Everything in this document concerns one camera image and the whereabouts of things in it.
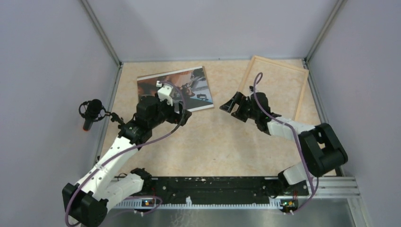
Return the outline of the light wooden picture frame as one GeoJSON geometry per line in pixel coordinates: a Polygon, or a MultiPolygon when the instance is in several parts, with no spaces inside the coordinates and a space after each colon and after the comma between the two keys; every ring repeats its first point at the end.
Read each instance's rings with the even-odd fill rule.
{"type": "Polygon", "coordinates": [[[260,72],[263,77],[256,88],[265,93],[271,111],[298,121],[309,71],[283,61],[255,55],[247,66],[238,91],[249,95],[249,86],[260,72]]]}

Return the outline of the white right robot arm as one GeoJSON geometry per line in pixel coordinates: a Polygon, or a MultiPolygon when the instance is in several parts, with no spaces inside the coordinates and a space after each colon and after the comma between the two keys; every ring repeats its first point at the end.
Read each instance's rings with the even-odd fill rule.
{"type": "Polygon", "coordinates": [[[348,161],[344,147],[328,123],[313,126],[282,117],[271,111],[263,92],[249,96],[236,92],[220,110],[243,122],[253,120],[263,133],[295,142],[301,162],[279,173],[277,188],[281,194],[290,195],[297,183],[321,177],[348,161]]]}

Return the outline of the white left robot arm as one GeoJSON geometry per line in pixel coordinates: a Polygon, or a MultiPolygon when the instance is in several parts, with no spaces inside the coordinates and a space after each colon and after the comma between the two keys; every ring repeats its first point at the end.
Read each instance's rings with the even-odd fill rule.
{"type": "Polygon", "coordinates": [[[66,184],[62,190],[65,208],[65,224],[71,227],[83,224],[98,227],[108,211],[127,197],[138,193],[147,195],[152,188],[152,175],[143,168],[131,170],[122,180],[112,182],[117,172],[143,146],[158,142],[184,126],[191,116],[186,109],[186,101],[178,102],[179,111],[167,98],[144,96],[137,104],[133,118],[120,125],[120,131],[107,153],[94,167],[75,184],[66,184]],[[168,122],[176,127],[168,134],[150,140],[152,131],[160,124],[168,122]]]}

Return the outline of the printed photo on board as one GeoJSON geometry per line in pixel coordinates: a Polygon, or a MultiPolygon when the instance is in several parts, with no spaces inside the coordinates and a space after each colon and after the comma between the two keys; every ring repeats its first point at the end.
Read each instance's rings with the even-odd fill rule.
{"type": "Polygon", "coordinates": [[[186,109],[194,112],[214,108],[209,83],[203,66],[183,70],[142,76],[137,79],[138,96],[153,96],[161,88],[158,83],[171,89],[170,97],[178,109],[178,104],[185,102],[186,109]]]}

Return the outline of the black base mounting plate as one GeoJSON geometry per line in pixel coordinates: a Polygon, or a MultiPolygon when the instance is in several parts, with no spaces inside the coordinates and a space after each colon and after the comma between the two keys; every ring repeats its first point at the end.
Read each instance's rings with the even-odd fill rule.
{"type": "Polygon", "coordinates": [[[158,196],[163,204],[183,204],[190,198],[195,205],[268,204],[280,196],[308,196],[305,181],[285,187],[277,177],[153,177],[145,180],[137,196],[158,196]]]}

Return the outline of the black microphone on stand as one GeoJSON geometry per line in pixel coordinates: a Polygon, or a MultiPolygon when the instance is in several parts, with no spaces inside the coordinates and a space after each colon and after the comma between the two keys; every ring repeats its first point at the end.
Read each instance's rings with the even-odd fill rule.
{"type": "Polygon", "coordinates": [[[99,122],[105,117],[110,117],[111,122],[117,122],[119,124],[119,129],[125,124],[118,114],[107,111],[99,99],[88,100],[81,103],[78,107],[78,112],[84,119],[82,126],[84,131],[89,131],[93,123],[99,122]]]}

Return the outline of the aluminium front rail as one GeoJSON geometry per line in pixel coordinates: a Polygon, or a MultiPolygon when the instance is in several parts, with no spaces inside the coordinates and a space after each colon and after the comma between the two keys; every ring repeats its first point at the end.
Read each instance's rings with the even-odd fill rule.
{"type": "Polygon", "coordinates": [[[158,207],[160,210],[175,209],[278,209],[283,210],[285,207],[295,209],[301,204],[302,200],[306,200],[310,195],[315,199],[348,199],[360,196],[356,180],[353,177],[321,177],[319,180],[314,179],[313,185],[317,189],[316,193],[312,193],[309,183],[306,182],[309,195],[297,196],[292,198],[280,196],[272,199],[268,204],[251,204],[251,205],[195,205],[190,198],[187,198],[183,204],[163,204],[162,199],[158,196],[137,196],[135,198],[125,199],[116,205],[117,209],[136,209],[150,210],[158,207]]]}

